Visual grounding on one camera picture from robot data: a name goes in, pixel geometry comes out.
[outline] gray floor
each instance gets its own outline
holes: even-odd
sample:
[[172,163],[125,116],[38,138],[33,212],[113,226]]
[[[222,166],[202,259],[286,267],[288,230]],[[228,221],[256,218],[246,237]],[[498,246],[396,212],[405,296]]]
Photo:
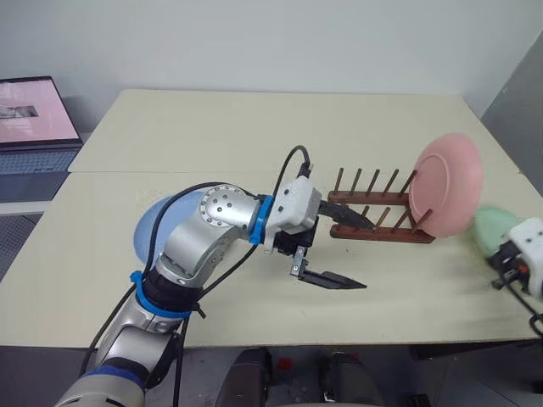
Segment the gray floor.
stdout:
[[[183,364],[181,405],[213,406],[230,364],[240,348],[189,349]],[[434,360],[415,361],[407,346],[347,348],[272,348],[274,383],[267,406],[318,401],[316,363],[333,351],[355,356],[372,373],[386,405],[403,405],[406,394],[426,393],[437,407],[542,407],[543,398],[531,389],[543,379],[540,345],[491,348]],[[58,348],[0,348],[1,405],[51,405],[71,384],[82,351]],[[293,361],[277,369],[279,358]],[[162,384],[148,392],[149,407],[171,406],[173,369]]]

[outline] wooden peg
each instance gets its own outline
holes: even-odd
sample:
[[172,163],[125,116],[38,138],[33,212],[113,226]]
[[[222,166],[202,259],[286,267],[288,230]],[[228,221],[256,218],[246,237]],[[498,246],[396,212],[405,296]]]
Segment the wooden peg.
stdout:
[[432,213],[433,210],[431,209],[428,209],[426,212],[424,212],[424,215],[421,216],[421,219],[419,219],[415,226],[411,228],[411,233],[415,233],[418,229],[420,229],[421,225],[426,221],[427,218],[430,217]]
[[387,217],[387,215],[389,214],[390,212],[390,207],[387,206],[384,211],[383,211],[383,214],[381,215],[381,217],[379,218],[379,220],[377,221],[377,223],[375,224],[375,231],[378,231],[379,230],[379,227],[381,227],[381,225],[383,224],[384,222],[384,218]]
[[409,187],[409,184],[411,184],[411,182],[413,181],[413,178],[415,178],[416,174],[417,174],[417,170],[413,170],[413,172],[411,173],[409,178],[407,178],[407,181],[404,184],[404,186],[400,189],[400,192],[398,192],[398,198],[403,196],[404,192],[406,191],[407,187]]
[[372,182],[370,182],[370,186],[367,188],[366,196],[368,196],[370,192],[372,191],[373,186],[375,185],[375,181],[377,180],[377,177],[379,176],[379,172],[381,172],[381,170],[375,170],[375,173],[373,174]]
[[406,211],[402,214],[402,216],[400,216],[396,224],[392,226],[392,230],[390,231],[391,233],[394,233],[398,230],[398,228],[401,226],[401,224],[406,219],[408,214],[409,214],[409,209],[406,209]]
[[338,179],[336,180],[336,187],[333,189],[333,193],[336,193],[339,189],[339,183],[341,182],[341,177],[343,176],[343,167],[339,169]]
[[355,180],[353,181],[353,186],[350,188],[350,192],[349,192],[349,195],[352,197],[353,196],[353,192],[355,191],[356,189],[356,184],[358,184],[358,180],[360,179],[360,174],[362,173],[362,168],[359,168],[357,171],[356,171],[356,175],[355,175]]
[[390,189],[390,187],[392,187],[392,183],[394,182],[394,180],[396,179],[396,177],[398,176],[398,173],[400,172],[400,170],[396,169],[394,170],[394,174],[392,174],[392,176],[390,177],[390,180],[389,180],[389,183],[387,184],[387,186],[384,188],[384,191],[383,193],[381,194],[382,197],[384,197],[384,194],[387,193]]

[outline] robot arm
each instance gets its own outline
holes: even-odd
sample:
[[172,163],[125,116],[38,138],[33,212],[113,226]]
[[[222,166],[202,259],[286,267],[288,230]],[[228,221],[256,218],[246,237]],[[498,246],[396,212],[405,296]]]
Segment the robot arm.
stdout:
[[302,281],[326,288],[365,287],[305,268],[320,211],[340,214],[353,226],[373,227],[354,211],[324,204],[321,198],[306,176],[279,188],[276,198],[253,197],[229,184],[204,191],[198,208],[168,236],[155,267],[146,276],[132,273],[137,288],[101,342],[94,370],[74,383],[56,406],[143,406],[145,389],[160,383],[174,358],[177,329],[236,239],[263,243],[269,254],[277,248],[293,255],[291,274]]

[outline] white wall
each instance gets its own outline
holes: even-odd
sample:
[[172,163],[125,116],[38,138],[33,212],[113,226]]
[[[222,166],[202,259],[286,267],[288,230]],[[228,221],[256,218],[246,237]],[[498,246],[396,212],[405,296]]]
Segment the white wall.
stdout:
[[0,77],[52,75],[81,131],[126,87],[461,93],[481,115],[542,0],[3,0]]

